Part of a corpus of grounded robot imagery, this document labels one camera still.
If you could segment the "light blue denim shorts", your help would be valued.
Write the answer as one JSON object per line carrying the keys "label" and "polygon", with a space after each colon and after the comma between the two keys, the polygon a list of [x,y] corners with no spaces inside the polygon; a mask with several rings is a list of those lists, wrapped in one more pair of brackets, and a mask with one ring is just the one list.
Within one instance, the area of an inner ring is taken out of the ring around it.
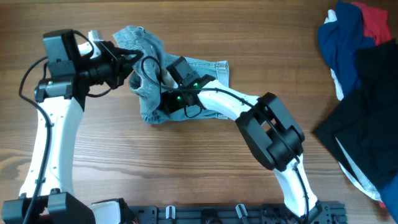
{"label": "light blue denim shorts", "polygon": [[140,114],[142,119],[148,124],[161,124],[166,121],[184,121],[188,119],[226,119],[227,117],[212,110],[202,110],[194,106],[187,109],[180,109],[174,113],[166,114],[160,110],[160,95],[165,92],[150,82],[159,81],[162,77],[161,71],[176,59],[177,55],[168,54],[164,51],[164,43],[143,27],[127,26],[113,34],[113,37],[122,49],[141,50],[144,56],[152,56],[159,63],[152,59],[144,62],[138,61],[133,66],[133,73],[129,79],[130,90],[139,97]]}

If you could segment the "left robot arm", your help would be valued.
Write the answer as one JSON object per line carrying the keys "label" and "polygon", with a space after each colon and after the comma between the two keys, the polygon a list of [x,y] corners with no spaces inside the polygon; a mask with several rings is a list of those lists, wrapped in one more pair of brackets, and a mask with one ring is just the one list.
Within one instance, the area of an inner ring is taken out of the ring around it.
{"label": "left robot arm", "polygon": [[121,86],[143,53],[120,49],[86,36],[88,47],[78,45],[77,30],[44,34],[43,77],[31,105],[38,112],[37,135],[29,173],[15,200],[3,203],[5,223],[137,223],[138,218],[119,199],[87,206],[73,190],[72,166],[76,134],[93,85]]}

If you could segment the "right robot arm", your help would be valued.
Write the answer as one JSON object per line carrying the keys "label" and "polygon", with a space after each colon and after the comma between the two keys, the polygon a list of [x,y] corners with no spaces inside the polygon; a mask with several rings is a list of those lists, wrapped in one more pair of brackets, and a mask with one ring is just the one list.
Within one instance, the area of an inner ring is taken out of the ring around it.
{"label": "right robot arm", "polygon": [[304,133],[277,96],[253,96],[224,86],[210,75],[199,75],[184,57],[167,66],[172,84],[162,106],[168,112],[199,106],[233,120],[251,154],[274,172],[284,205],[299,223],[311,223],[321,212],[303,166]]}

